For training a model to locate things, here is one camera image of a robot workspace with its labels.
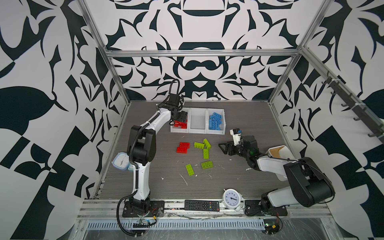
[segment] black mounting plate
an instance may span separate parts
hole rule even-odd
[[[151,201],[150,207],[149,207],[149,213],[146,215],[146,217],[162,217],[164,214],[164,201]],[[136,213],[133,212],[132,205],[129,204],[129,201],[126,201],[124,204],[124,210],[122,212],[123,217],[137,217]]]
[[[260,211],[260,200],[245,200],[245,206],[250,206],[251,208],[247,210],[249,213],[258,212],[255,216],[265,216]],[[278,212],[279,216],[288,216],[287,208],[285,206],[277,207],[277,208],[271,208],[268,210],[269,213],[275,214]]]

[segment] dark gray wood surface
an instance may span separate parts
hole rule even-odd
[[[155,104],[145,101],[131,103],[114,156],[118,152],[127,151],[129,130],[133,125],[140,125],[148,120],[156,111]],[[170,126],[164,125],[156,135],[157,151],[149,171],[152,199],[221,198],[223,189],[227,188],[236,189],[244,197],[250,198],[288,186],[288,182],[280,182],[273,173],[246,170],[249,166],[245,159],[237,155],[224,155],[218,147],[219,143],[232,141],[229,130],[234,128],[240,128],[243,136],[255,136],[261,152],[283,145],[283,139],[267,103],[186,102],[184,107],[224,109],[227,124],[225,135],[171,133]],[[194,142],[202,142],[204,138],[212,145],[209,157],[214,164],[213,168],[206,170],[203,170],[200,164],[206,161],[203,159],[203,151],[193,147]],[[176,153],[180,142],[190,143],[191,148],[187,154]],[[189,176],[185,168],[189,163],[195,172],[193,176]],[[132,172],[110,166],[100,198],[119,199],[130,194],[132,186]]]

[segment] robotic arm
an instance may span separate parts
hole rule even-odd
[[[238,128],[230,130],[230,133],[233,142],[219,144],[224,154],[239,155],[257,171],[273,172],[288,179],[289,187],[262,195],[260,205],[263,211],[291,204],[310,207],[334,196],[332,183],[311,158],[290,160],[269,157],[260,153],[254,136],[241,136]]]
[[[178,80],[173,80],[170,84],[167,98],[160,105],[156,105],[157,111],[151,119],[140,126],[133,126],[129,134],[127,153],[129,153],[129,162],[136,168],[132,190],[132,193],[135,191],[136,193],[129,198],[129,203],[135,213],[140,216],[146,215],[150,206],[148,178],[149,166],[156,153],[156,134],[167,122],[186,122],[187,120],[187,112],[181,111],[183,97],[170,93],[175,81]]]

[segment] clock face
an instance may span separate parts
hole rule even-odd
[[[228,191],[224,195],[225,201],[230,206],[236,206],[239,203],[239,196],[234,191]]]

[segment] hook rack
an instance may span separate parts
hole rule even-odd
[[[328,77],[322,84],[328,84],[332,89],[332,95],[339,95],[345,102],[343,107],[349,107],[358,117],[355,121],[362,121],[371,131],[369,137],[377,137],[384,143],[384,123],[374,114],[360,98],[358,98],[340,79]]]

